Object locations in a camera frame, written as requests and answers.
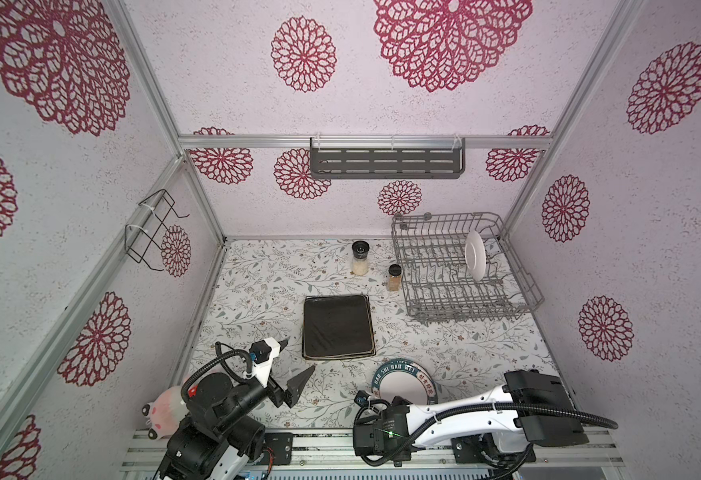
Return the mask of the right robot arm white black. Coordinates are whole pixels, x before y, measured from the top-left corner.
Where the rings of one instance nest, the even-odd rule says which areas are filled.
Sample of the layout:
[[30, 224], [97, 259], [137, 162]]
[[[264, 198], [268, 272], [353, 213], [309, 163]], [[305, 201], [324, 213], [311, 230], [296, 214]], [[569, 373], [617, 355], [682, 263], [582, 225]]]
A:
[[416, 405], [396, 396], [368, 400], [352, 427], [354, 454], [367, 465], [409, 461], [441, 444], [464, 448], [477, 461], [502, 468], [528, 447], [588, 442], [582, 420], [560, 378], [536, 370], [504, 374], [504, 384], [464, 400]]

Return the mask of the aluminium front rail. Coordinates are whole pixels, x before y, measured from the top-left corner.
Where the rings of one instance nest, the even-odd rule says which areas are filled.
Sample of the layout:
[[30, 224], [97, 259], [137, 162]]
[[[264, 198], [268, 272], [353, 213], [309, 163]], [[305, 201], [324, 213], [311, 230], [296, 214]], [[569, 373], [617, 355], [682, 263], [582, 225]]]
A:
[[489, 474], [518, 464], [523, 469], [592, 468], [620, 478], [624, 461], [610, 433], [587, 428], [584, 444], [567, 447], [536, 445], [526, 453], [520, 439], [509, 453], [499, 451], [496, 438], [487, 433], [468, 438], [442, 439], [430, 446], [405, 444], [407, 434], [371, 424], [346, 429], [268, 430], [262, 436], [262, 452], [242, 472], [298, 473], [320, 470], [362, 471], [388, 469], [412, 473], [416, 470], [480, 470]]

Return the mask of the salt grinder black lid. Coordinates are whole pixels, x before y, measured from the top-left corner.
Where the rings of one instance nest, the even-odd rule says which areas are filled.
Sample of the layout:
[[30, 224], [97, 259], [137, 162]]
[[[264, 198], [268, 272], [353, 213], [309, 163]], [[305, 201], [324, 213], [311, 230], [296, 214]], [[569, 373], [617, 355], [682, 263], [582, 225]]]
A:
[[356, 276], [364, 276], [369, 271], [368, 253], [369, 244], [364, 240], [357, 240], [352, 243], [351, 272]]

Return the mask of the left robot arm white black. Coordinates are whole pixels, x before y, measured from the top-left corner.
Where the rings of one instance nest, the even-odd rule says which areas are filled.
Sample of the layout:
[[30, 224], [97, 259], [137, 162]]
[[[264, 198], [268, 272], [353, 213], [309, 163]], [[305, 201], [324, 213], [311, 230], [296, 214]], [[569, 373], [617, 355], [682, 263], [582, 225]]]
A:
[[248, 350], [216, 342], [216, 357], [206, 362], [180, 386], [188, 408], [178, 430], [168, 439], [156, 479], [246, 479], [244, 468], [272, 468], [290, 464], [294, 436], [268, 434], [250, 413], [268, 400], [276, 407], [296, 406], [314, 366], [280, 386], [272, 363], [288, 346], [286, 340], [266, 338]]

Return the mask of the grey wall shelf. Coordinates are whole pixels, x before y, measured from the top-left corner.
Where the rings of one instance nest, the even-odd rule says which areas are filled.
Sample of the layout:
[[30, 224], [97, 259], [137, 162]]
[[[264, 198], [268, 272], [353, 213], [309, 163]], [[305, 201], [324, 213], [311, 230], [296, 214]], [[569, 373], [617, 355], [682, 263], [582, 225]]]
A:
[[329, 146], [310, 139], [310, 175], [323, 180], [454, 180], [465, 171], [464, 139], [444, 146]]

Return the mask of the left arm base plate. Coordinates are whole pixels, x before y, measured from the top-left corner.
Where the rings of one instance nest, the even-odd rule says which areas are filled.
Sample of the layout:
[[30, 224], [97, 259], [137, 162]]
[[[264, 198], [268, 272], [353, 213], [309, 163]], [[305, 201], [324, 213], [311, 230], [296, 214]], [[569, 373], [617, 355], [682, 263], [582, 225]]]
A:
[[254, 458], [252, 463], [264, 467], [268, 467], [268, 465], [286, 466], [292, 464], [292, 453], [294, 453], [294, 434], [292, 432], [266, 432], [262, 452]]

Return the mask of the white round plate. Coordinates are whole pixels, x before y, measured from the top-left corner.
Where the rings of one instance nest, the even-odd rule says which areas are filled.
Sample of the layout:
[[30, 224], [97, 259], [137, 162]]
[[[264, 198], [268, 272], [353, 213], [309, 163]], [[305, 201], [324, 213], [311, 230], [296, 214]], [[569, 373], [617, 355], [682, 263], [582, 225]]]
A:
[[396, 396], [417, 405], [438, 404], [436, 385], [424, 367], [412, 360], [394, 358], [374, 372], [371, 393], [392, 402]]
[[464, 259], [468, 273], [476, 282], [480, 282], [487, 270], [487, 254], [481, 235], [473, 230], [466, 236]]

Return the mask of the black square plate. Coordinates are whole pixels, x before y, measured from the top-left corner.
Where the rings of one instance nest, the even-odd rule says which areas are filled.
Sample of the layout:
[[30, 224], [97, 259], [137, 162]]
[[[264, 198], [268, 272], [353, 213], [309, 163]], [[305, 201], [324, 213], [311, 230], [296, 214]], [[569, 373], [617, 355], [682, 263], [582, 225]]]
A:
[[302, 354], [376, 354], [367, 295], [308, 296], [304, 299]]
[[374, 353], [362, 353], [354, 355], [336, 355], [336, 356], [310, 356], [308, 354], [302, 354], [302, 358], [308, 361], [344, 361], [344, 360], [358, 360], [365, 358], [374, 357]]

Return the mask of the red pink plush toy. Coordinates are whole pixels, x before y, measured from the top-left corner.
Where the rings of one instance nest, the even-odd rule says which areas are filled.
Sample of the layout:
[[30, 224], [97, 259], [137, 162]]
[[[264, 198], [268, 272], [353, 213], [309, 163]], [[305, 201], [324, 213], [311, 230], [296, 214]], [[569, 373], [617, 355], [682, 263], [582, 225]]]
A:
[[156, 400], [142, 406], [142, 416], [146, 418], [150, 440], [174, 435], [186, 415], [188, 415], [188, 408], [182, 398], [180, 386], [168, 388]]

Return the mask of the small amber spice jar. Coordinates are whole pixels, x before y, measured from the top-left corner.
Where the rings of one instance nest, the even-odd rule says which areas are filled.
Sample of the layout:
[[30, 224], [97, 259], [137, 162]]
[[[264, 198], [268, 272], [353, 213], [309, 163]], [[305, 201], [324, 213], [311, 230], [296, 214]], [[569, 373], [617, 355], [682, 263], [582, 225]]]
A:
[[386, 289], [390, 292], [399, 291], [402, 282], [402, 267], [398, 264], [391, 264], [388, 267], [387, 273]]

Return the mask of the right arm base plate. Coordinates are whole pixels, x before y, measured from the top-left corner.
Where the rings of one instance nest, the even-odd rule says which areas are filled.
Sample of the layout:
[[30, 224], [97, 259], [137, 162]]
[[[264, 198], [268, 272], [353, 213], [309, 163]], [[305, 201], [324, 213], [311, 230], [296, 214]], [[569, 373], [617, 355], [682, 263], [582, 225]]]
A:
[[527, 444], [523, 434], [508, 432], [484, 433], [451, 440], [457, 464], [482, 463], [494, 469], [510, 468], [520, 460]]

